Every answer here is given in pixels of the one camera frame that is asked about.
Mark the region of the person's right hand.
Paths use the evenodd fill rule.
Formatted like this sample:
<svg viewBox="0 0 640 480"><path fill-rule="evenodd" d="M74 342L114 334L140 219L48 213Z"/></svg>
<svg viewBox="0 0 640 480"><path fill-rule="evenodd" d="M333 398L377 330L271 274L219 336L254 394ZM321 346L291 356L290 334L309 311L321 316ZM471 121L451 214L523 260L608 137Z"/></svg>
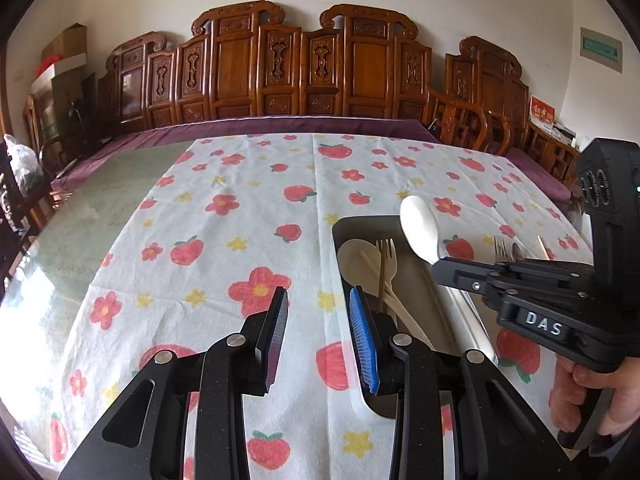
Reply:
<svg viewBox="0 0 640 480"><path fill-rule="evenodd" d="M597 373L556 357L549 406L552 424L568 434L596 415L597 434L617 437L639 419L639 359L626 358L613 373Z"/></svg>

